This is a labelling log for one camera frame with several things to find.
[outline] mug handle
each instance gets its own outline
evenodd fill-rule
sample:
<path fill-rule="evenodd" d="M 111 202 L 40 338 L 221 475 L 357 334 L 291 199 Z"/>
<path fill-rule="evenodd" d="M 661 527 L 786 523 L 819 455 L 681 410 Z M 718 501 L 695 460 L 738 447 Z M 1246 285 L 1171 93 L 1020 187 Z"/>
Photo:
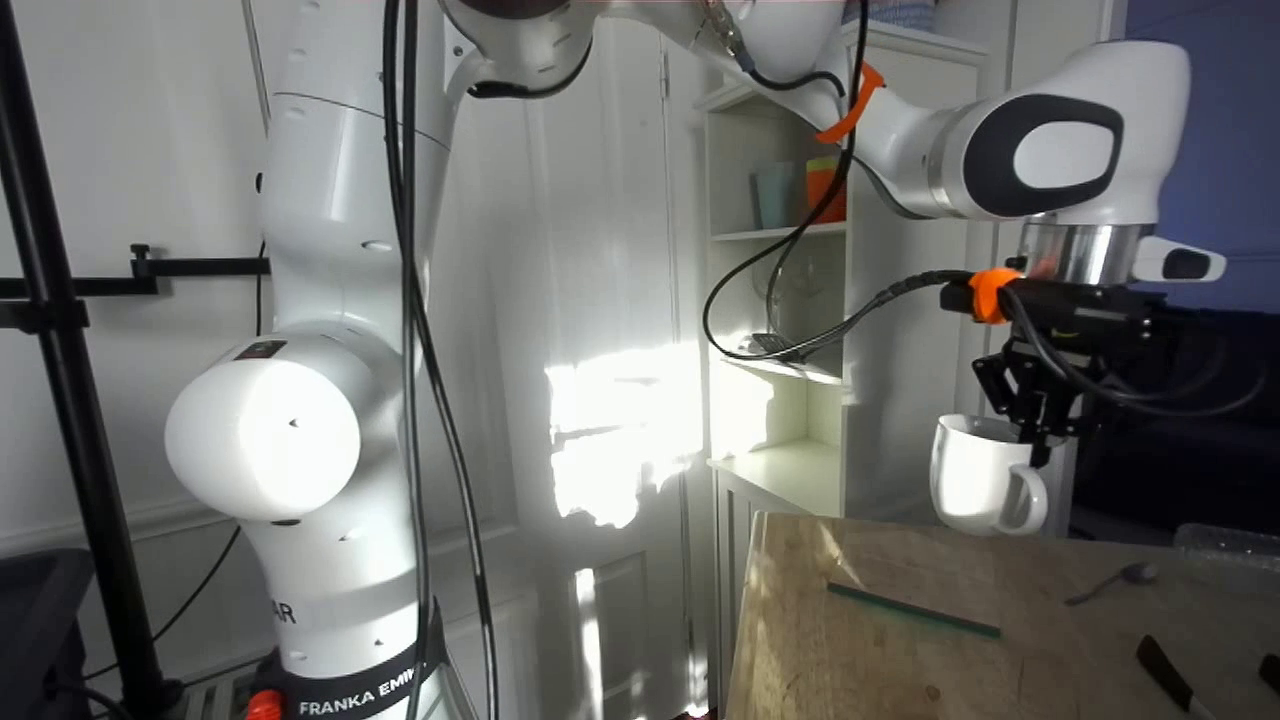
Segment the mug handle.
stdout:
<path fill-rule="evenodd" d="M 1020 519 L 1020 523 L 1004 523 L 1004 512 L 998 517 L 998 523 L 1002 523 L 1002 531 L 1007 531 L 1007 537 L 1033 537 L 1033 531 L 1042 531 L 1043 519 L 1048 519 L 1048 487 L 1043 487 L 1043 475 L 1042 475 L 1035 467 L 1028 467 L 1028 462 L 1011 462 L 1007 475 L 1016 475 L 1016 479 L 1028 487 L 1033 508 L 1028 508 L 1028 519 Z"/>

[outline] black cable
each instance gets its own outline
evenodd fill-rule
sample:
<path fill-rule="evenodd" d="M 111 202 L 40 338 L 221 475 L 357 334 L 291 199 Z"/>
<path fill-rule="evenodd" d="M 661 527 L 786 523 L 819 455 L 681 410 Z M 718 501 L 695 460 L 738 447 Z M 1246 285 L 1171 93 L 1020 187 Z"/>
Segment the black cable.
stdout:
<path fill-rule="evenodd" d="M 251 334 L 264 334 L 264 277 L 251 277 Z M 153 644 L 162 644 L 188 613 L 193 604 L 204 594 L 204 589 L 216 581 L 216 570 L 229 562 L 231 546 L 239 541 L 239 523 L 231 527 L 231 537 L 223 541 L 223 546 L 216 551 L 216 561 L 207 562 L 207 570 L 196 581 L 196 589 L 177 604 L 177 613 L 170 613 L 170 621 L 153 631 Z M 115 671 L 120 663 L 104 663 L 98 671 L 84 671 L 82 680 L 100 680 L 109 671 Z"/>
<path fill-rule="evenodd" d="M 479 613 L 486 696 L 489 696 L 489 716 L 499 720 L 496 628 L 493 628 L 493 600 L 489 600 L 475 487 L 474 487 L 470 455 L 463 455 L 461 427 L 458 427 L 458 415 L 454 415 L 454 402 L 449 402 L 446 367 L 439 367 L 439 355 L 435 355 L 432 318 L 428 318 L 428 295 L 424 295 L 418 265 L 414 265 L 414 256 L 418 256 L 414 229 L 406 225 L 408 218 L 406 202 L 414 202 L 414 196 L 406 196 L 406 156 L 399 156 L 399 145 L 397 145 L 397 120 L 399 120 L 399 113 L 397 113 L 397 24 L 399 24 L 399 5 L 386 0 L 386 145 L 389 145 L 397 245 L 399 245 L 399 265 L 408 265 L 408 273 L 399 273 L 406 291 L 408 291 L 406 324 L 418 324 L 418 345 L 424 353 L 435 415 L 439 415 L 449 460 L 454 460 L 454 470 L 458 470 L 458 494 L 461 494 L 470 561 L 474 561 L 474 589 L 475 589 L 475 613 Z"/>
<path fill-rule="evenodd" d="M 406 231 L 418 234 L 418 24 L 422 24 L 422 5 L 406 5 L 406 80 L 399 80 L 399 176 L 406 176 Z M 406 249 L 399 256 L 399 277 L 418 277 L 422 256 L 418 245 Z M 424 512 L 424 447 L 422 447 L 422 402 L 418 402 L 418 324 L 414 314 L 418 295 L 408 291 L 408 280 L 399 280 L 399 389 L 406 389 L 406 475 L 408 475 L 408 508 L 414 508 L 414 546 L 418 546 L 418 644 L 414 644 L 414 680 L 408 680 L 408 706 L 406 716 L 418 720 L 422 704 L 422 671 L 428 663 L 428 635 L 432 635 L 432 531 L 428 531 L 428 512 Z"/>
<path fill-rule="evenodd" d="M 782 251 L 789 238 L 794 238 L 794 231 L 789 231 L 786 238 L 772 238 L 768 249 L 752 251 L 747 258 L 733 265 L 733 266 L 711 285 L 711 291 L 708 291 L 708 301 L 706 301 L 706 338 L 708 338 L 719 355 L 728 355 L 728 353 L 719 348 L 718 332 L 711 332 L 711 311 L 718 311 L 719 291 L 726 291 L 738 277 L 746 277 L 747 266 L 755 266 L 766 256 Z"/>
<path fill-rule="evenodd" d="M 794 93 L 794 88 L 805 88 L 805 84 L 834 84 L 836 95 L 844 95 L 844 84 L 839 84 L 839 75 L 834 75 L 834 72 L 809 72 L 809 75 L 795 75 L 795 80 L 768 80 L 768 75 L 761 75 L 755 65 L 747 65 L 746 72 L 747 72 L 755 84 L 772 88 L 772 93 Z"/>
<path fill-rule="evenodd" d="M 1228 348 L 1226 348 L 1226 338 L 1217 338 L 1207 363 L 1198 367 L 1198 377 L 1176 385 L 1176 389 L 1145 392 L 1145 389 L 1135 389 L 1134 379 L 1123 379 L 1110 363 L 1106 363 L 1106 373 L 1110 373 L 1106 379 L 1116 385 L 1120 392 L 1129 392 L 1134 400 L 1176 402 L 1176 400 L 1198 396 L 1201 389 L 1207 389 L 1226 373 L 1226 358 L 1228 358 Z"/>
<path fill-rule="evenodd" d="M 239 663 L 229 663 L 229 666 L 216 666 L 216 671 L 204 671 L 204 676 L 193 676 L 188 682 L 196 687 L 196 682 L 207 682 L 207 680 L 221 680 L 221 676 L 236 676 L 236 671 L 243 671 L 243 666 L 262 666 L 264 661 L 272 661 L 272 651 L 270 651 L 270 656 L 251 656 L 251 661 L 239 661 Z"/>
<path fill-rule="evenodd" d="M 1020 286 L 1007 285 L 1002 291 L 1007 301 L 1007 311 L 1011 311 L 1011 327 L 1033 345 L 1033 353 L 1042 355 L 1042 363 L 1061 377 L 1064 385 L 1074 385 L 1076 392 L 1092 396 L 1092 400 L 1106 400 L 1106 402 L 1116 402 L 1116 407 L 1129 407 L 1129 410 L 1139 410 L 1139 415 L 1169 415 L 1169 418 L 1201 418 L 1201 415 L 1228 415 L 1246 402 L 1251 402 L 1264 389 L 1270 389 L 1270 367 L 1258 373 L 1251 389 L 1239 392 L 1236 400 L 1226 400 L 1226 402 L 1207 402 L 1207 407 L 1161 407 L 1161 402 L 1148 402 L 1123 389 L 1110 389 L 1092 377 L 1083 377 L 1082 367 L 1074 367 L 1043 334 L 1042 327 L 1033 324 L 1033 311 L 1028 302 L 1020 301 Z"/>
<path fill-rule="evenodd" d="M 53 692 L 60 692 L 60 696 L 84 696 L 84 700 L 94 700 L 98 706 L 104 706 L 109 716 L 134 720 L 134 712 L 127 712 L 120 700 L 111 700 L 111 696 L 104 696 L 104 692 L 98 692 L 98 687 L 53 682 Z"/>
<path fill-rule="evenodd" d="M 849 113 L 858 106 L 858 95 L 866 88 L 866 65 L 867 65 L 867 24 L 858 28 Z M 858 156 L 858 128 L 849 131 L 849 145 L 844 145 L 844 150 L 836 158 L 834 185 L 825 187 L 815 206 L 799 218 L 799 229 L 789 231 L 786 251 L 776 256 L 776 265 L 768 273 L 768 285 L 766 285 L 766 314 L 768 314 L 768 324 L 776 324 L 776 314 L 772 314 L 776 280 L 782 280 L 786 265 L 794 258 L 794 251 L 799 249 L 805 231 L 815 225 L 815 217 L 825 217 L 825 206 L 834 206 L 834 199 L 844 193 L 851 156 Z"/>
<path fill-rule="evenodd" d="M 941 266 L 941 273 L 915 273 L 915 277 L 903 277 L 888 286 L 882 286 L 871 301 L 866 301 L 858 311 L 849 311 L 839 324 L 827 324 L 825 332 L 815 334 L 805 334 L 805 338 L 794 338 L 789 348 L 768 348 L 768 353 L 733 353 L 718 338 L 718 332 L 708 332 L 708 314 L 706 314 L 706 338 L 728 355 L 728 358 L 789 358 L 789 355 L 809 355 L 815 353 L 819 345 L 851 332 L 861 318 L 867 318 L 875 307 L 902 301 L 902 295 L 911 295 L 919 286 L 936 286 L 936 285 L 958 285 L 958 280 L 967 280 L 973 273 L 965 266 Z"/>

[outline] table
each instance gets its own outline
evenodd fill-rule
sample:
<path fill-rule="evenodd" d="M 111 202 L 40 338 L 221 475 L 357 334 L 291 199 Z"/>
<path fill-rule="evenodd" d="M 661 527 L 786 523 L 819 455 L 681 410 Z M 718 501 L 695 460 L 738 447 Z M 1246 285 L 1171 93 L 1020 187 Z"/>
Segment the table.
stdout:
<path fill-rule="evenodd" d="M 1099 575 L 1155 561 L 1155 583 Z M 1002 635 L 827 593 L 849 583 Z M 1280 575 L 1236 561 L 1083 542 L 979 541 L 948 527 L 761 517 L 739 600 L 733 720 L 1176 720 L 1135 663 L 1155 635 L 1219 720 L 1280 716 L 1258 680 L 1280 651 Z"/>

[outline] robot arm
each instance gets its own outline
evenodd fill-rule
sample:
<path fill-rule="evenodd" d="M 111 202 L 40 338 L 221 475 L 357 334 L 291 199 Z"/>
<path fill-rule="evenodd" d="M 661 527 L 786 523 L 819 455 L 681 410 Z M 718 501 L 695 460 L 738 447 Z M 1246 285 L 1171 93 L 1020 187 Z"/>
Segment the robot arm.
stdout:
<path fill-rule="evenodd" d="M 177 475 L 236 517 L 264 562 L 291 712 L 397 716 L 418 692 L 406 666 L 428 600 L 418 593 L 406 517 L 406 295 L 386 162 L 382 11 L 376 0 L 296 0 L 262 193 L 272 334 L 193 379 L 164 427 Z M 834 44 L 844 0 L 424 0 L 422 11 L 414 131 L 424 256 L 454 88 L 547 95 L 585 67 L 606 11 L 654 24 L 708 65 L 766 84 L 811 128 L 834 128 L 851 93 L 849 53 Z M 446 24 L 475 44 L 458 80 L 446 72 Z M 915 217 L 1035 217 L 1043 256 L 1033 256 L 1033 277 L 1106 286 L 1151 265 L 1139 234 L 1155 218 L 1179 113 L 1176 53 L 1099 48 L 1035 93 L 960 113 L 928 113 L 882 88 L 858 150 Z"/>

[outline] white shelf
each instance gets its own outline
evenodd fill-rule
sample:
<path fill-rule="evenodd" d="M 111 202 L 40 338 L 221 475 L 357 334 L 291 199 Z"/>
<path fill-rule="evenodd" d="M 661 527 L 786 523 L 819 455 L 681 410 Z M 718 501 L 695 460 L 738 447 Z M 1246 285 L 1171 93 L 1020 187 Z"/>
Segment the white shelf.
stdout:
<path fill-rule="evenodd" d="M 834 442 L 768 442 L 711 462 L 799 512 L 844 517 L 839 447 Z"/>
<path fill-rule="evenodd" d="M 726 88 L 706 95 L 706 113 L 728 113 L 738 102 L 766 99 L 752 84 L 728 80 Z"/>
<path fill-rule="evenodd" d="M 858 24 L 839 28 L 839 40 L 849 48 L 858 48 Z M 945 31 L 919 31 L 919 28 L 903 28 L 903 24 L 882 24 L 871 20 L 871 40 L 883 48 L 911 48 L 911 53 L 928 53 L 928 56 L 945 56 L 945 59 L 984 59 L 988 48 L 984 44 L 967 44 L 960 34 L 945 34 Z"/>
<path fill-rule="evenodd" d="M 825 363 L 782 363 L 782 358 L 728 358 L 728 363 L 746 373 L 766 373 L 766 377 L 795 377 L 809 385 L 844 385 L 839 367 L 825 367 Z"/>
<path fill-rule="evenodd" d="M 766 245 L 766 238 L 786 238 L 794 229 L 752 229 L 752 231 L 719 231 L 711 234 L 718 245 Z M 844 234 L 844 218 L 839 225 L 809 225 L 805 234 Z"/>

